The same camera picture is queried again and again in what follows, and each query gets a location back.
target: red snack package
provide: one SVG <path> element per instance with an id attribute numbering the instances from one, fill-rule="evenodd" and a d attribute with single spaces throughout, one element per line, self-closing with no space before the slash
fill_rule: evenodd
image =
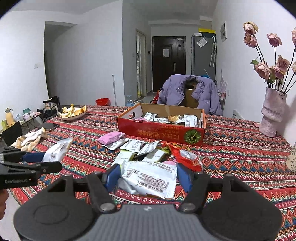
<path id="1" fill-rule="evenodd" d="M 174 146 L 171 143 L 166 144 L 170 147 L 172 155 L 177 159 L 178 163 L 182 163 L 184 166 L 195 172 L 201 172 L 203 170 L 203 164 L 197 154 L 181 147 Z"/>

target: front door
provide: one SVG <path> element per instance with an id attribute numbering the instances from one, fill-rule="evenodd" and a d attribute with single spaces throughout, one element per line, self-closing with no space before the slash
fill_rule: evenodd
<path id="1" fill-rule="evenodd" d="M 185 74 L 185 37 L 152 37 L 153 92 L 173 74 Z"/>

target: purple jacket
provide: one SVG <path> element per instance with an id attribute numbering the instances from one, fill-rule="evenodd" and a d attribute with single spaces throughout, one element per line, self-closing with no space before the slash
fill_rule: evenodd
<path id="1" fill-rule="evenodd" d="M 159 93 L 157 104 L 179 105 L 184 99 L 184 87 L 187 81 L 198 82 L 192 97 L 198 101 L 198 108 L 205 114 L 222 115 L 222 109 L 214 82 L 206 77 L 174 74 L 164 84 Z"/>

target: gray refrigerator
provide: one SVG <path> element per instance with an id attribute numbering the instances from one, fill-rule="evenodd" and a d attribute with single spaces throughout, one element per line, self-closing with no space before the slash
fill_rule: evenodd
<path id="1" fill-rule="evenodd" d="M 204 38 L 207 43 L 200 47 L 197 43 Z M 212 46 L 214 39 L 200 36 L 192 36 L 192 66 L 191 74 L 197 76 L 209 75 L 215 82 L 216 75 L 216 57 L 213 53 L 212 64 L 210 66 Z"/>

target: red tablecloth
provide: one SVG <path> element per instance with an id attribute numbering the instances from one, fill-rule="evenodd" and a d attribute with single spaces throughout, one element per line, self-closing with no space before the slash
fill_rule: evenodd
<path id="1" fill-rule="evenodd" d="M 59 123 L 60 127 L 49 132 L 48 139 L 42 141 L 35 151 L 44 152 L 58 140 L 72 137 L 73 144 L 62 162 L 64 168 L 60 173 L 43 175 L 35 187 L 12 189 L 18 203 L 23 204 L 62 174 L 70 173 L 78 178 L 93 171 L 107 170 L 119 151 L 110 151 L 102 147 L 97 139 L 105 133 L 117 131 L 117 116 L 125 110 L 127 107 L 89 106 L 88 113 L 76 122 L 64 122 L 59 117 L 51 119 L 51 122 Z M 214 177 L 234 173 L 256 189 L 282 212 L 283 224 L 277 240 L 295 239 L 296 175 L 286 167 L 286 158 L 292 150 L 291 146 L 281 136 L 264 136 L 247 120 L 207 115 L 206 125 L 204 144 L 201 147 L 188 146 L 201 157 L 205 171 Z M 135 196 L 121 190 L 112 195 L 118 205 L 172 202 L 178 205 L 185 196 L 179 184 L 175 190 L 175 199 L 170 201 Z M 220 193 L 209 193 L 207 201 L 215 200 L 219 196 Z M 77 198 L 85 199 L 87 193 L 77 193 Z"/>

